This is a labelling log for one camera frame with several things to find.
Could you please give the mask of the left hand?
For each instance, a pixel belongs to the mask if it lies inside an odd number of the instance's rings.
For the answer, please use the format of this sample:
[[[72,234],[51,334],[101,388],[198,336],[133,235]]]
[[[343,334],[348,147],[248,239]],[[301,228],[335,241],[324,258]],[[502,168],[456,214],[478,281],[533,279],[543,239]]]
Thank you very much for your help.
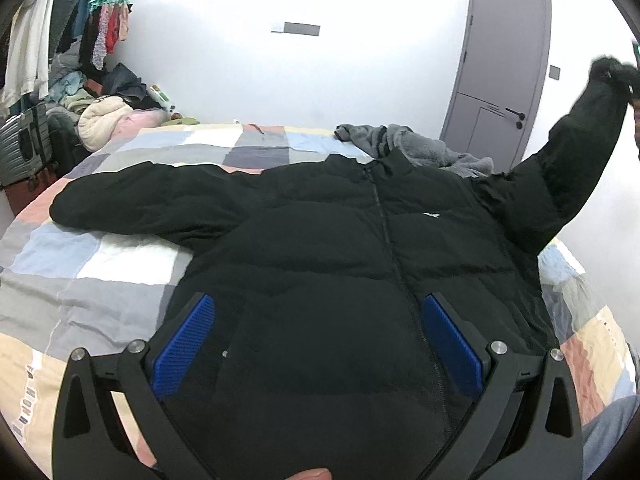
[[[328,468],[312,468],[293,474],[285,480],[332,480],[332,474]]]

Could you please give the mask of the right hand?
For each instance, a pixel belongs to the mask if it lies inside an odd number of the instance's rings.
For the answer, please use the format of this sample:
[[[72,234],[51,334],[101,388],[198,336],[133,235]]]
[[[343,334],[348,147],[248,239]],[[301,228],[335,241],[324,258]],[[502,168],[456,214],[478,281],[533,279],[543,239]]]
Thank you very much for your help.
[[[632,109],[634,110],[634,144],[636,144],[638,150],[638,159],[640,158],[640,100],[635,99],[632,102]]]

